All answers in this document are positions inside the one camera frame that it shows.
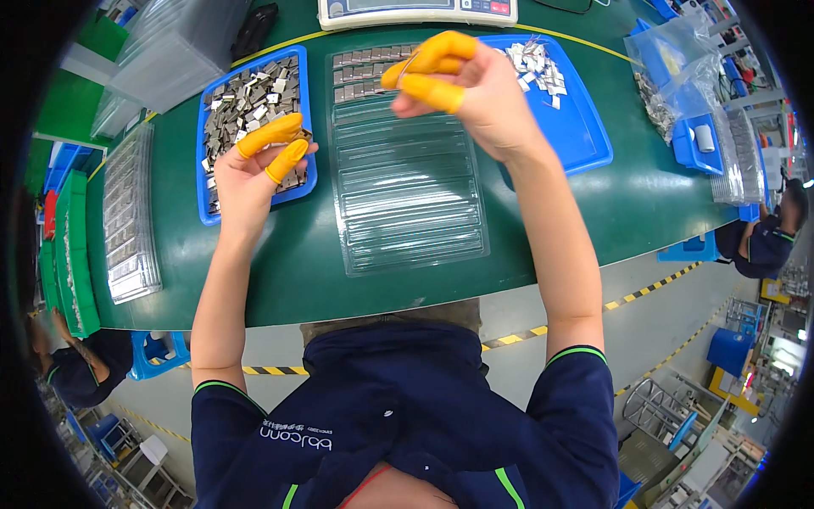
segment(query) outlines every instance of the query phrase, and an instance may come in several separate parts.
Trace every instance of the green storage crate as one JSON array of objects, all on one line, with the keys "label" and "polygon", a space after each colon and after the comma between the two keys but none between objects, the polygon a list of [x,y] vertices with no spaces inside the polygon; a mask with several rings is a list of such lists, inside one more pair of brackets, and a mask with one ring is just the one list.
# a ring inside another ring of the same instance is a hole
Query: green storage crate
[{"label": "green storage crate", "polygon": [[[87,175],[72,170],[65,179],[62,192],[56,200],[56,254],[57,286],[62,306],[59,311],[68,322],[68,330],[75,337],[85,338],[99,330],[94,289],[90,284],[88,243],[85,237],[85,192]],[[65,245],[65,227],[68,224],[68,250]],[[73,287],[68,286],[68,263]],[[74,309],[74,301],[79,313]]]},{"label": "green storage crate", "polygon": [[42,295],[45,297],[48,310],[53,309],[54,306],[59,308],[61,305],[54,270],[54,241],[43,240],[42,247],[40,247],[40,280],[42,281]]}]

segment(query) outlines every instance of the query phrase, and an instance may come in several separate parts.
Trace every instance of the green trim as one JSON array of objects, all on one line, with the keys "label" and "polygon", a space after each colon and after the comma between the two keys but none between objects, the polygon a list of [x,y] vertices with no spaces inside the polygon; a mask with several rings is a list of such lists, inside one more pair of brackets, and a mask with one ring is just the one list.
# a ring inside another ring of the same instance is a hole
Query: green trim
[{"label": "green trim", "polygon": [[545,364],[545,367],[551,366],[551,363],[552,363],[552,362],[554,362],[554,361],[556,361],[556,360],[557,360],[557,359],[559,359],[560,357],[564,357],[564,356],[568,355],[569,353],[578,353],[578,352],[582,352],[582,353],[593,353],[594,355],[598,356],[598,357],[599,357],[599,358],[602,360],[602,362],[604,362],[604,363],[605,363],[605,365],[607,366],[608,361],[607,361],[607,359],[605,359],[605,356],[602,354],[602,352],[600,352],[599,350],[595,350],[595,349],[590,349],[590,348],[585,348],[585,347],[577,346],[577,347],[575,347],[575,348],[564,349],[562,352],[560,352],[560,353],[558,353],[557,355],[553,356],[553,357],[551,358],[551,360],[550,360],[550,361],[548,361],[548,362]]},{"label": "green trim", "polygon": [[91,365],[90,365],[90,364],[88,364],[88,369],[90,369],[90,374],[91,374],[91,376],[93,376],[93,377],[94,377],[94,382],[96,382],[96,387],[98,387],[98,386],[99,386],[99,381],[98,381],[98,379],[96,378],[96,373],[94,373],[94,368],[93,368],[93,367],[91,367]]},{"label": "green trim", "polygon": [[526,509],[526,504],[523,503],[523,500],[520,498],[520,495],[517,494],[517,490],[514,489],[514,486],[511,484],[509,480],[509,476],[506,475],[506,470],[504,468],[498,468],[495,473],[497,474],[497,478],[501,480],[501,484],[509,492],[509,495],[514,499],[514,503],[517,504],[517,509]]},{"label": "green trim", "polygon": [[294,500],[294,492],[299,487],[300,485],[291,485],[291,487],[288,489],[286,499],[282,501],[282,509],[289,509],[289,507],[291,507],[291,500]]},{"label": "green trim", "polygon": [[46,380],[46,384],[50,384],[51,377],[54,376],[54,373],[56,373],[56,371],[58,369],[59,369],[59,366],[57,366],[57,367],[55,367],[54,369],[51,370],[51,373],[48,374],[48,380]]},{"label": "green trim", "polygon": [[262,406],[258,405],[256,401],[254,401],[253,399],[251,399],[251,398],[249,397],[249,395],[248,395],[248,394],[246,394],[245,392],[243,392],[243,391],[242,391],[242,390],[240,390],[239,388],[237,388],[237,387],[233,386],[232,384],[229,384],[229,383],[226,383],[226,382],[221,382],[221,381],[219,381],[219,380],[213,380],[213,381],[211,381],[211,382],[203,382],[201,385],[199,385],[198,387],[196,387],[196,388],[195,388],[195,394],[197,394],[197,393],[198,393],[198,391],[199,391],[199,390],[201,390],[202,388],[204,388],[204,387],[209,387],[210,385],[220,385],[221,387],[228,387],[228,388],[232,388],[232,389],[234,389],[234,390],[238,391],[239,393],[241,393],[243,396],[245,396],[245,398],[246,398],[246,399],[248,399],[249,401],[251,401],[251,402],[252,402],[252,404],[253,404],[254,406],[256,406],[256,407],[257,407],[257,409],[258,409],[258,410],[259,410],[259,411],[260,411],[260,412],[261,412],[263,415],[268,415],[268,414],[269,414],[269,412],[267,412],[267,411],[263,410],[263,407],[262,407]]}]

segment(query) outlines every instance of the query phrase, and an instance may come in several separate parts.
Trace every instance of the scale button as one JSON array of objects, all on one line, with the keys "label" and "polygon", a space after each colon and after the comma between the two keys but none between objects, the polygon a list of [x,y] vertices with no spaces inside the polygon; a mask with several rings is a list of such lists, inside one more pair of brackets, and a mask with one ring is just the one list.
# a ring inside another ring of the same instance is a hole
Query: scale button
[{"label": "scale button", "polygon": [[344,14],[344,7],[339,2],[334,2],[328,7],[328,16],[333,18],[334,16],[341,16]]}]

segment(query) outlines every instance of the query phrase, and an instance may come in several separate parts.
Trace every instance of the plastic bag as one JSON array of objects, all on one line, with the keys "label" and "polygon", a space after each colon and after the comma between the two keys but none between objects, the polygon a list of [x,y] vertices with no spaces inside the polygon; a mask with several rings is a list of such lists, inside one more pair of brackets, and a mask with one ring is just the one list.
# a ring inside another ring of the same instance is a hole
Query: plastic bag
[{"label": "plastic bag", "polygon": [[705,16],[681,16],[624,39],[648,117],[667,143],[676,121],[718,106],[720,55],[709,26]]}]

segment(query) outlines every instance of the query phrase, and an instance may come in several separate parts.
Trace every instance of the green workbench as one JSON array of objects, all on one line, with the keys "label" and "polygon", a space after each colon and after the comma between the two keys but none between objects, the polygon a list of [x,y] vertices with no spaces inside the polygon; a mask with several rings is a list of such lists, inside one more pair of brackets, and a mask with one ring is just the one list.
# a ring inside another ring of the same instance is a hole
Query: green workbench
[{"label": "green workbench", "polygon": [[[563,5],[576,2],[561,0]],[[267,46],[320,30],[315,2],[282,4]],[[636,18],[663,22],[642,0],[614,0],[573,15],[519,0],[519,23],[578,37],[624,54],[622,38]],[[327,150],[326,56],[363,46],[420,42],[445,29],[478,36],[527,33],[458,24],[395,25],[316,37],[308,50],[309,87],[318,184],[306,197],[275,206],[252,262],[246,324],[306,323],[434,305],[510,290],[536,281],[514,193],[497,164],[478,149],[491,254],[421,269],[357,278],[345,275],[336,228]],[[709,178],[676,163],[672,149],[647,120],[630,63],[565,38],[558,41],[588,88],[614,149],[610,165],[569,179],[599,263],[608,265],[663,248],[736,218],[712,202]],[[190,329],[219,226],[198,217],[195,129],[199,97],[155,117],[152,219],[164,290],[113,305],[107,289],[101,201],[102,168],[88,185],[90,271],[102,327]]]}]

